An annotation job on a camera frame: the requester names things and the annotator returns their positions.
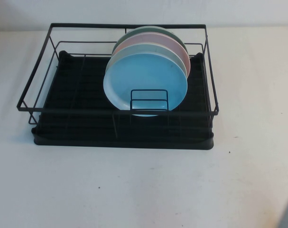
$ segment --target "dish rack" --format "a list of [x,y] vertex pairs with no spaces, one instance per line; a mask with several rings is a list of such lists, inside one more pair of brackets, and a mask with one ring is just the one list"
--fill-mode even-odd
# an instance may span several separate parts
[[[156,25],[166,29],[200,29],[204,31],[205,42],[185,43],[197,46],[200,52],[189,55],[191,72],[188,77],[188,90],[183,102],[174,110],[118,110],[107,99],[103,91],[103,78],[111,54],[71,53],[59,51],[59,45],[71,44],[115,44],[115,41],[69,41],[57,43],[51,38],[54,29],[115,29],[127,32],[144,25],[111,24],[67,24],[50,25],[43,47],[26,87],[18,101],[17,108],[29,112],[29,124],[34,142],[39,145],[98,146],[129,148],[166,148],[208,150],[214,145],[212,132],[213,118],[218,115],[219,107],[214,86],[206,25]],[[47,45],[52,47],[45,76],[36,76],[37,69],[44,65],[43,55]],[[39,78],[40,87],[33,105],[28,106],[25,97],[33,79]],[[212,87],[214,108],[208,89]],[[157,115],[153,117],[135,114]]]

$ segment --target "white table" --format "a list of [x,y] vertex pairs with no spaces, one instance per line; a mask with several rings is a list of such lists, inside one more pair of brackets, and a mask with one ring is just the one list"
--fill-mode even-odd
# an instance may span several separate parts
[[16,104],[46,32],[0,32],[0,228],[270,228],[288,203],[288,27],[209,28],[210,151],[37,146]]

